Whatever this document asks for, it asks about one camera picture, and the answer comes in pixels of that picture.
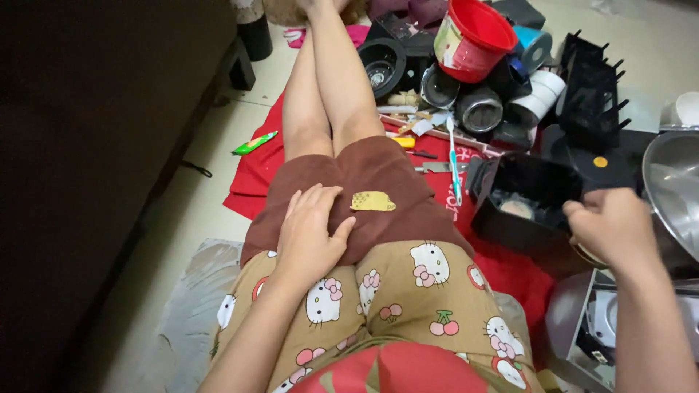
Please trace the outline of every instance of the metal bowl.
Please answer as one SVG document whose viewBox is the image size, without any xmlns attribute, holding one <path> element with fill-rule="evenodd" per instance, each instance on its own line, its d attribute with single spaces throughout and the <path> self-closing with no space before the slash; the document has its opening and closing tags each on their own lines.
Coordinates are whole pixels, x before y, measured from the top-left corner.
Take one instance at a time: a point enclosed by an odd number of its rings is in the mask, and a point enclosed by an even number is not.
<svg viewBox="0 0 699 393">
<path fill-rule="evenodd" d="M 668 132 L 643 156 L 658 246 L 673 278 L 699 277 L 699 132 Z"/>
</svg>

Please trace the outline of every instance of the toothbrush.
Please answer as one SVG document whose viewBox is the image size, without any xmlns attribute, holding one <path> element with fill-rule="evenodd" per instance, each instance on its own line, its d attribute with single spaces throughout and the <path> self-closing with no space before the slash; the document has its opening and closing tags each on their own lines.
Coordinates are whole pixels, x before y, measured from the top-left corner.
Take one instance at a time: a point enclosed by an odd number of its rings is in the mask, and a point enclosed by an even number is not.
<svg viewBox="0 0 699 393">
<path fill-rule="evenodd" d="M 449 131 L 449 166 L 452 168 L 452 187 L 456 196 L 456 205 L 461 206 L 461 182 L 456 170 L 456 149 L 454 148 L 454 118 L 447 117 L 447 130 Z"/>
</svg>

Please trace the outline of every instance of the red bucket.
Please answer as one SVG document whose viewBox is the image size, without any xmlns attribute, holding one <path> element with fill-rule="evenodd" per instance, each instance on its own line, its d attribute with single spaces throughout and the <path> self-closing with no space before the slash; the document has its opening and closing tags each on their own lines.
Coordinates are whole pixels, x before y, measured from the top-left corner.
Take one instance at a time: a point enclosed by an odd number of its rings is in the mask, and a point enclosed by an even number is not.
<svg viewBox="0 0 699 393">
<path fill-rule="evenodd" d="M 434 48 L 446 73 L 461 82 L 478 83 L 517 41 L 510 23 L 490 6 L 478 0 L 449 0 Z"/>
</svg>

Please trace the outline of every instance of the fluffy toy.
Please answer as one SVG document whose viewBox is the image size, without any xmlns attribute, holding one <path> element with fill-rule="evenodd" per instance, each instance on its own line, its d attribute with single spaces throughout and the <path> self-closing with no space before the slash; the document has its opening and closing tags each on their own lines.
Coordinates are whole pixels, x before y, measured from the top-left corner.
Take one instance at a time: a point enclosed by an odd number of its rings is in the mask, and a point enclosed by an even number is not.
<svg viewBox="0 0 699 393">
<path fill-rule="evenodd" d="M 263 0 L 263 4 L 267 20 L 273 24 L 298 27 L 308 21 L 303 10 L 296 5 L 296 0 Z M 340 16 L 346 25 L 350 25 L 356 24 L 365 13 L 366 0 L 349 0 Z"/>
</svg>

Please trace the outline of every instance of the green wrapper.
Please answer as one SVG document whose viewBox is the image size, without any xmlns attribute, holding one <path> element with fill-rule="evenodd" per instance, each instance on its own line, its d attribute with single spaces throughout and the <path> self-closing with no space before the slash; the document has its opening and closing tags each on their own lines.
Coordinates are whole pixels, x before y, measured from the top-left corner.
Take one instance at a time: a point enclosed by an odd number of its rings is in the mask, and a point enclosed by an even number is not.
<svg viewBox="0 0 699 393">
<path fill-rule="evenodd" d="M 271 132 L 269 134 L 264 134 L 263 136 L 260 136 L 259 138 L 255 138 L 252 141 L 248 143 L 244 143 L 240 146 L 238 146 L 237 149 L 233 150 L 231 152 L 232 155 L 246 155 L 247 153 L 257 149 L 262 143 L 265 143 L 266 141 L 269 141 L 274 137 L 274 135 L 277 135 L 278 131 Z"/>
</svg>

